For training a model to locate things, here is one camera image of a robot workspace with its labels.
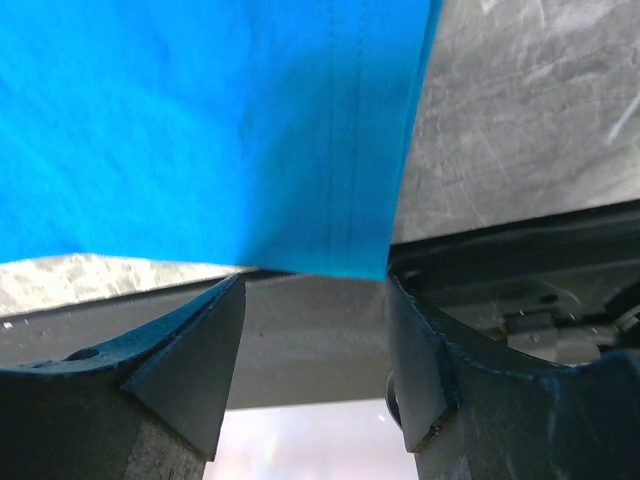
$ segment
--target fold in fabric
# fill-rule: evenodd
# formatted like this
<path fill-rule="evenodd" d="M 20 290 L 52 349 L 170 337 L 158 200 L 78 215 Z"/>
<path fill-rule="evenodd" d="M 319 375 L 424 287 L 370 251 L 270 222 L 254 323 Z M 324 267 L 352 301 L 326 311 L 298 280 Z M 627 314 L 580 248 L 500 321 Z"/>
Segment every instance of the fold in fabric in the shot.
<path fill-rule="evenodd" d="M 0 262 L 382 279 L 439 10 L 0 2 Z"/>

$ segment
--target scratched metal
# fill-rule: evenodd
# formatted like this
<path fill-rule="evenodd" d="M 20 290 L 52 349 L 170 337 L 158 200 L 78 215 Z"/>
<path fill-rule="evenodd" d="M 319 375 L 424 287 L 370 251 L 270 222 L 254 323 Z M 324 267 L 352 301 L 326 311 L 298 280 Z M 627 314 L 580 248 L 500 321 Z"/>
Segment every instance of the scratched metal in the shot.
<path fill-rule="evenodd" d="M 640 197 L 640 0 L 445 0 L 394 240 Z"/>

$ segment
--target stitching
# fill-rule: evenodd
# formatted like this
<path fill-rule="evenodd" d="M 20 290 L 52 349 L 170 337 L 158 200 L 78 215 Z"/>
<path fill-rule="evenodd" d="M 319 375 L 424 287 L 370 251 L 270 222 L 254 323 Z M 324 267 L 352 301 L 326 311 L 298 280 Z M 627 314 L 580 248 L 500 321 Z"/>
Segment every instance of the stitching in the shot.
<path fill-rule="evenodd" d="M 351 169 L 351 182 L 349 186 L 349 217 L 348 217 L 348 230 L 347 230 L 347 249 L 349 255 L 351 255 L 352 251 L 352 234 L 353 234 L 353 204 L 354 204 L 354 196 L 355 196 L 355 188 L 356 188 L 356 172 L 358 165 L 358 154 L 360 152 L 360 90 L 362 85 L 362 57 L 364 52 L 364 24 L 365 24 L 365 15 L 367 12 L 369 0 L 362 0 L 360 2 L 360 19 L 358 22 L 358 41 L 357 41 L 357 56 L 356 56 L 356 88 L 355 88 L 355 132 L 354 132 L 354 142 L 353 142 L 353 151 L 352 151 L 352 159 L 353 165 Z"/>
<path fill-rule="evenodd" d="M 333 172 L 335 172 L 335 148 L 333 145 L 333 128 L 335 115 L 335 101 L 334 101 L 334 82 L 335 82 L 335 4 L 334 0 L 329 1 L 329 52 L 331 58 L 329 59 L 329 229 L 328 229 L 328 241 L 327 247 L 329 249 L 329 261 L 332 262 L 333 258 L 333 197 L 334 197 L 334 185 L 333 185 Z"/>

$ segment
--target hole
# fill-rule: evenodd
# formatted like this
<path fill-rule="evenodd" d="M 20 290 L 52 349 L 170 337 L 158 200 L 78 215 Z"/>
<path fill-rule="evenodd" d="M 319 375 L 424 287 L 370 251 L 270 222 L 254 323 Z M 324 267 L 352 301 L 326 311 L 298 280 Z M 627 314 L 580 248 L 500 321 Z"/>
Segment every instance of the hole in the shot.
<path fill-rule="evenodd" d="M 540 297 L 540 303 L 542 305 L 551 305 L 552 303 L 556 303 L 559 300 L 559 297 L 555 293 L 550 293 L 549 295 L 543 295 Z"/>
<path fill-rule="evenodd" d="M 65 362 L 72 362 L 74 360 L 86 360 L 87 358 L 93 358 L 98 355 L 98 352 L 95 348 L 83 348 L 82 350 L 78 350 L 75 353 L 72 353 L 67 358 L 64 359 Z"/>

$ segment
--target blue fabric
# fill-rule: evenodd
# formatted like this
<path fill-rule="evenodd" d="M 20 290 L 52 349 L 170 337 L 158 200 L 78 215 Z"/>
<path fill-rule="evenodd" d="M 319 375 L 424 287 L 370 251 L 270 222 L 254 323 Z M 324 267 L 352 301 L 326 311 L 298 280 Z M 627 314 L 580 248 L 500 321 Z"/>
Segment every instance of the blue fabric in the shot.
<path fill-rule="evenodd" d="M 440 0 L 0 0 L 0 262 L 379 279 Z"/>

